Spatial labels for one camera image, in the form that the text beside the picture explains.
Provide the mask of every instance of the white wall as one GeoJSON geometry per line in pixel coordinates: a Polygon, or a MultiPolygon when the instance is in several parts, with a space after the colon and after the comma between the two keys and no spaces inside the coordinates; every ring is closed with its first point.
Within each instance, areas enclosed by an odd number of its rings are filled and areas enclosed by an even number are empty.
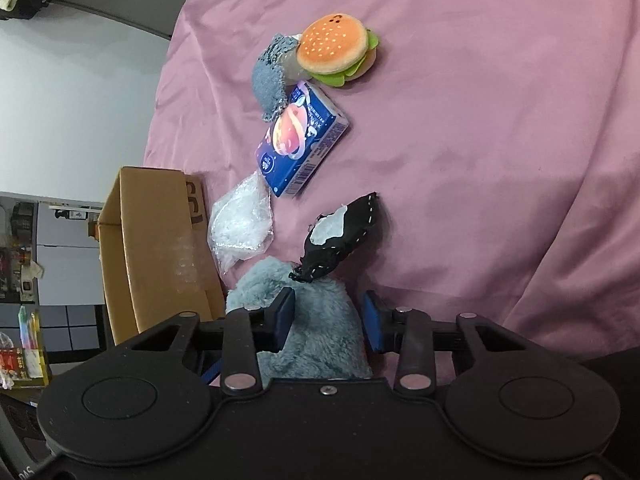
{"type": "Polygon", "coordinates": [[[0,193],[103,202],[142,163],[167,47],[57,5],[0,22],[0,193]]]}

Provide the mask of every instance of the colorful package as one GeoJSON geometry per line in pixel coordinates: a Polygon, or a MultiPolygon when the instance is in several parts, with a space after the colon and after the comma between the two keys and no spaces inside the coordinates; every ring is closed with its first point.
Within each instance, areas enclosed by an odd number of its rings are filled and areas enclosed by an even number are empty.
{"type": "Polygon", "coordinates": [[[14,381],[30,378],[22,348],[0,349],[0,368],[14,381]]]}
{"type": "Polygon", "coordinates": [[[320,89],[299,82],[255,152],[275,195],[295,196],[348,126],[344,114],[320,89]]]}

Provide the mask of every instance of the bubble wrap bag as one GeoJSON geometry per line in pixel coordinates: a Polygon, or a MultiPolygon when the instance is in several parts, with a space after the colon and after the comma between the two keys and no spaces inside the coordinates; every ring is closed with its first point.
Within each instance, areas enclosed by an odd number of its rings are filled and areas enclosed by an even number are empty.
{"type": "Polygon", "coordinates": [[[248,260],[267,250],[273,240],[271,195],[259,172],[213,205],[208,239],[221,275],[238,260],[248,260]]]}

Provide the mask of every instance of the gray knitted fabric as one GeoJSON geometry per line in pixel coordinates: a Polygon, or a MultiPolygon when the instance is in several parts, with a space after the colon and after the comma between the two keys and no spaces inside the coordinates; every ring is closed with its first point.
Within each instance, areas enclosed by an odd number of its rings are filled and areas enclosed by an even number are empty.
{"type": "Polygon", "coordinates": [[[299,45],[296,38],[276,34],[271,44],[260,54],[251,74],[251,85],[258,99],[263,121],[273,122],[287,107],[284,71],[278,64],[280,56],[294,50],[299,45]]]}

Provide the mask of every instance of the pink fabric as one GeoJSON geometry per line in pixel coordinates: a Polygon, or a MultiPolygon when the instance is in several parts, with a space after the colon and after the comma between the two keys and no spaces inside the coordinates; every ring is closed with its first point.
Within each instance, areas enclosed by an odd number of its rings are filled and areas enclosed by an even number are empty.
{"type": "MultiPolygon", "coordinates": [[[[640,344],[640,0],[188,0],[145,164],[204,176],[209,203],[256,168],[255,59],[329,12],[381,39],[327,93],[351,120],[269,254],[299,259],[319,214],[375,190],[379,243],[340,273],[435,319],[475,311],[560,351],[640,344]]],[[[236,267],[236,279],[254,262],[236,267]]]]}

